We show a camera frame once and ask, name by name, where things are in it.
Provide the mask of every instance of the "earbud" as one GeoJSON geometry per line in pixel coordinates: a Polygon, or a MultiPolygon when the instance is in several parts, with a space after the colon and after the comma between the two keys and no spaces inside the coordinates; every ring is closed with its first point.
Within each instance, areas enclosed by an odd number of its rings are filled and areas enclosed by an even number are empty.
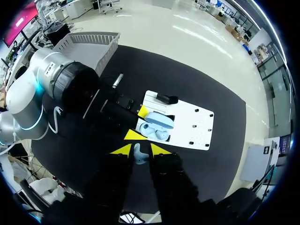
{"type": "Polygon", "coordinates": [[[145,124],[145,125],[143,126],[143,128],[144,128],[144,131],[143,131],[143,132],[144,132],[146,135],[150,135],[150,134],[152,134],[152,133],[155,131],[155,129],[150,128],[148,124],[145,124]]]}
{"type": "Polygon", "coordinates": [[[160,131],[160,130],[157,130],[155,132],[156,134],[156,137],[159,139],[159,140],[163,140],[163,139],[166,139],[167,136],[169,135],[169,133],[167,131],[160,131]]]}

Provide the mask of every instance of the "desk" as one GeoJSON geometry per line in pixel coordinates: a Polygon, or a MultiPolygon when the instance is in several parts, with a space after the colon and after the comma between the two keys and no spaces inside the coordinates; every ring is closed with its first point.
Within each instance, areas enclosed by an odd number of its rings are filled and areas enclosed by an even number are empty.
{"type": "MultiPolygon", "coordinates": [[[[119,45],[100,79],[124,73],[118,90],[142,102],[152,90],[176,95],[180,100],[215,113],[211,146],[208,151],[158,144],[177,152],[190,179],[198,186],[200,200],[222,200],[227,194],[243,151],[246,130],[246,104],[236,94],[206,74],[167,57],[119,45]]],[[[44,94],[43,105],[49,121],[57,105],[44,94]]],[[[32,141],[32,152],[59,180],[81,192],[97,172],[98,159],[106,152],[124,146],[120,136],[104,129],[88,127],[76,115],[58,117],[59,134],[48,132],[32,141]]],[[[150,145],[141,141],[141,151],[150,145]]],[[[158,210],[149,164],[134,165],[124,208],[141,213],[158,210]]]]}
{"type": "Polygon", "coordinates": [[[53,21],[65,20],[70,16],[71,19],[78,18],[92,8],[90,0],[74,0],[62,7],[54,9],[45,15],[53,21]]]}
{"type": "Polygon", "coordinates": [[[67,5],[54,9],[45,15],[45,18],[50,18],[50,20],[56,21],[61,20],[64,21],[69,17],[67,10],[65,9],[67,5]]]}

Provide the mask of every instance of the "white chair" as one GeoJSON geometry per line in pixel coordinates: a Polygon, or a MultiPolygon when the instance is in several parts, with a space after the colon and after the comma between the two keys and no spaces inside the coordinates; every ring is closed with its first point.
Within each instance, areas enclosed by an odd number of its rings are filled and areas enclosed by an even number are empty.
{"type": "Polygon", "coordinates": [[[116,13],[121,10],[121,7],[115,7],[120,0],[98,0],[99,12],[101,13],[101,8],[108,8],[107,10],[102,10],[102,12],[106,15],[106,13],[110,10],[115,11],[116,13]]]}

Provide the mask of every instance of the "yellow arrow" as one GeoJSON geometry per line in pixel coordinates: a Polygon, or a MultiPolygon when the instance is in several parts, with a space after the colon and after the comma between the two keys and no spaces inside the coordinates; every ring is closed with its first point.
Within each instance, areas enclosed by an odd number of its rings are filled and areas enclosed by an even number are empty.
{"type": "Polygon", "coordinates": [[[110,154],[116,154],[116,155],[123,154],[123,155],[127,155],[127,157],[129,157],[130,149],[131,149],[131,144],[128,144],[116,151],[111,152],[110,154]]]}
{"type": "Polygon", "coordinates": [[[151,144],[151,149],[152,149],[152,154],[153,156],[154,155],[159,155],[159,154],[171,154],[170,152],[154,145],[154,144],[151,144]]]}

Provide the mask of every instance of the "light blue earbud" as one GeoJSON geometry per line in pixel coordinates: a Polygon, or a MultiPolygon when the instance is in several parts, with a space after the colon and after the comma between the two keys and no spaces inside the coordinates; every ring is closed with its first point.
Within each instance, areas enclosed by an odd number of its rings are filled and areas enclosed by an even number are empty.
{"type": "Polygon", "coordinates": [[[167,131],[160,131],[160,130],[157,130],[155,132],[156,134],[156,137],[159,139],[159,140],[163,140],[163,139],[166,139],[167,136],[169,135],[169,133],[167,131]]]}

